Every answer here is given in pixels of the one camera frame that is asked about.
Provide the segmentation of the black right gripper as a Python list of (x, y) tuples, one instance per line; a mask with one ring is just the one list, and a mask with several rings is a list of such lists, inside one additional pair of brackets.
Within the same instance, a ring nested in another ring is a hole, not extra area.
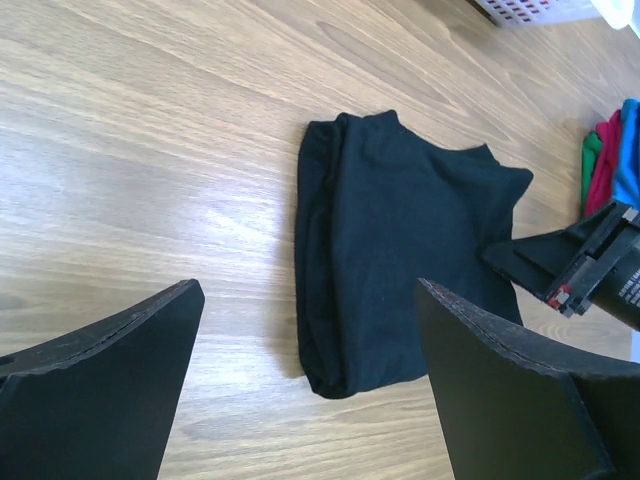
[(593, 305), (639, 328), (639, 211), (611, 200), (563, 230), (493, 242), (480, 260), (570, 317)]

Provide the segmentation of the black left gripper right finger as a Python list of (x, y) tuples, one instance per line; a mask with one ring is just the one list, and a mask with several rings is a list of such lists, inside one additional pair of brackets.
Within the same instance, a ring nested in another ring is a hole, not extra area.
[(636, 363), (539, 335), (426, 280), (416, 305), (456, 478), (638, 477)]

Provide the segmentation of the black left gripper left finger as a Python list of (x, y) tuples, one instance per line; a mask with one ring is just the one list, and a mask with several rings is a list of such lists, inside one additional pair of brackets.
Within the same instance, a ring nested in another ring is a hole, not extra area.
[(157, 478), (204, 303), (183, 280), (2, 356), (2, 478)]

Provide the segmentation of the black t shirt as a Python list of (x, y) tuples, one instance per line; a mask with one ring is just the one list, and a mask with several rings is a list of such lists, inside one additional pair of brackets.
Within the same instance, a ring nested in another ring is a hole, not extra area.
[(486, 145), (433, 145), (392, 110), (311, 122), (298, 154), (294, 263), (312, 391), (344, 399), (426, 374), (413, 297), (421, 278), (519, 323), (512, 284), (479, 251), (511, 239), (532, 179)]

